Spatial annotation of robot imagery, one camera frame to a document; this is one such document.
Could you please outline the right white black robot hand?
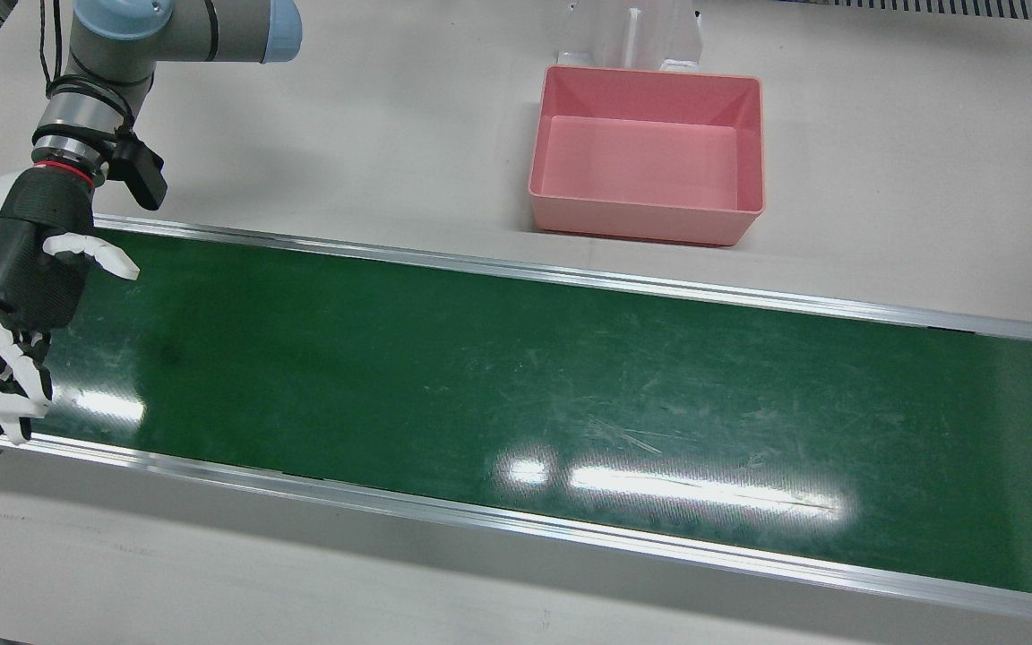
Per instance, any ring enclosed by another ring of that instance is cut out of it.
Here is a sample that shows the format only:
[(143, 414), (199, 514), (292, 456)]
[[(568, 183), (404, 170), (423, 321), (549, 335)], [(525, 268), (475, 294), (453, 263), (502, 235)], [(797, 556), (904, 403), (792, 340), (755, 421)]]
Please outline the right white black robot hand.
[(97, 236), (93, 193), (93, 179), (62, 160), (0, 176), (0, 438), (15, 445), (52, 408), (52, 336), (73, 321), (90, 269), (140, 275)]

